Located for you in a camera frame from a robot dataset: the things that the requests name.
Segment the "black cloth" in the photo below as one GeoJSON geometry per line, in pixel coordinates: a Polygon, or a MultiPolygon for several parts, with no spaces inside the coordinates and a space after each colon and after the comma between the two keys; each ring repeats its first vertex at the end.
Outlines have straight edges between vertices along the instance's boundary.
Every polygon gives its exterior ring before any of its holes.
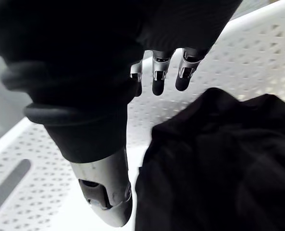
{"type": "Polygon", "coordinates": [[[136,231],[285,231],[285,103],[209,89],[155,126],[136,231]]]}

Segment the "black fingertip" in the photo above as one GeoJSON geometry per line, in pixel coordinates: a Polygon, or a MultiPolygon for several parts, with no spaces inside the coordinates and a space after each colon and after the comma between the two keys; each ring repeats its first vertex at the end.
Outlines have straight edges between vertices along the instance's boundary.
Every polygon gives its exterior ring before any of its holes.
{"type": "Polygon", "coordinates": [[[176,78],[175,87],[179,91],[185,91],[189,86],[190,79],[188,78],[180,78],[179,76],[176,78]]]}
{"type": "Polygon", "coordinates": [[[140,96],[141,94],[142,94],[142,84],[141,82],[138,82],[136,97],[140,96]]]}
{"type": "Polygon", "coordinates": [[[152,91],[154,95],[161,95],[163,93],[164,80],[153,80],[152,91]]]}

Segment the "white tray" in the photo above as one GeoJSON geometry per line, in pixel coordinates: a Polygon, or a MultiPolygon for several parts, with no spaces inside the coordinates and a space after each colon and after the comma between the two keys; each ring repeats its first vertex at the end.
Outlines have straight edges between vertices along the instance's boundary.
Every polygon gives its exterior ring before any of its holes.
{"type": "MultiPolygon", "coordinates": [[[[152,126],[184,109],[205,89],[219,87],[240,100],[264,93],[285,100],[285,0],[229,22],[185,92],[174,88],[180,56],[176,51],[160,97],[151,93],[151,59],[143,62],[143,93],[128,106],[133,186],[152,126]]],[[[0,187],[23,159],[31,167],[0,207],[0,231],[115,230],[88,207],[69,163],[43,127],[27,119],[0,139],[0,187]]],[[[122,230],[133,226],[134,214],[122,230]]]]}

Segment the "robotic hand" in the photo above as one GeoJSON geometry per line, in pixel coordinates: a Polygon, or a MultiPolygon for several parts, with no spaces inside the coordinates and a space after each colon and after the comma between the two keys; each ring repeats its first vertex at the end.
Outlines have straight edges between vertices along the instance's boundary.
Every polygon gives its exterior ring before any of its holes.
{"type": "Polygon", "coordinates": [[[0,0],[1,79],[29,94],[25,115],[43,124],[71,162],[82,192],[107,224],[132,211],[127,175],[127,104],[142,92],[144,50],[153,51],[153,92],[183,57],[185,90],[241,0],[0,0]]]}

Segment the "silver metal component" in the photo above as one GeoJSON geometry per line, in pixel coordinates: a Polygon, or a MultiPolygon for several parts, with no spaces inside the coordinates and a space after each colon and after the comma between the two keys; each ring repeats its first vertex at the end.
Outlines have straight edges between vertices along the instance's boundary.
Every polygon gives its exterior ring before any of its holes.
{"type": "Polygon", "coordinates": [[[153,55],[152,72],[153,72],[153,79],[155,81],[166,79],[170,60],[171,60],[171,57],[162,58],[162,57],[155,56],[155,54],[153,55]]]}
{"type": "Polygon", "coordinates": [[[138,82],[141,82],[141,79],[142,79],[142,60],[139,63],[132,65],[130,77],[131,78],[137,78],[138,82]]]}
{"type": "Polygon", "coordinates": [[[132,212],[126,150],[91,163],[71,163],[85,198],[107,224],[122,227],[132,212]]]}
{"type": "Polygon", "coordinates": [[[187,54],[186,49],[183,49],[182,59],[179,65],[178,77],[190,79],[196,71],[201,60],[197,60],[194,56],[187,54]]]}

